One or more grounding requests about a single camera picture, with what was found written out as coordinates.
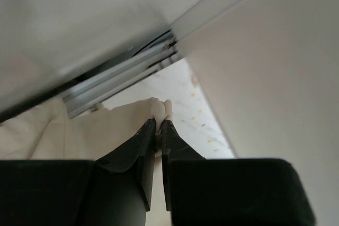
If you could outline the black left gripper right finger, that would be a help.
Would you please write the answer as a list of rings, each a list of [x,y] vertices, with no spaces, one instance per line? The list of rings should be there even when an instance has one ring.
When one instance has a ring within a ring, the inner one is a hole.
[[[166,120],[163,184],[173,225],[314,225],[293,166],[278,158],[206,159]]]

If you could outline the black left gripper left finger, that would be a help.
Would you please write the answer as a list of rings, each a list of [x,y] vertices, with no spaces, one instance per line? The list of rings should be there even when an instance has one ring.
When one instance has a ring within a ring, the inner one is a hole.
[[[1,225],[145,225],[155,121],[98,160],[2,160]]]

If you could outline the beige trousers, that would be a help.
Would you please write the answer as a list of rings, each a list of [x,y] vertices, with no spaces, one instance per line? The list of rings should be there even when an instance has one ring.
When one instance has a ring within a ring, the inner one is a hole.
[[[52,99],[1,125],[2,160],[98,160],[128,139],[148,120],[160,126],[172,119],[171,101],[156,98],[103,108],[70,118],[60,99]]]

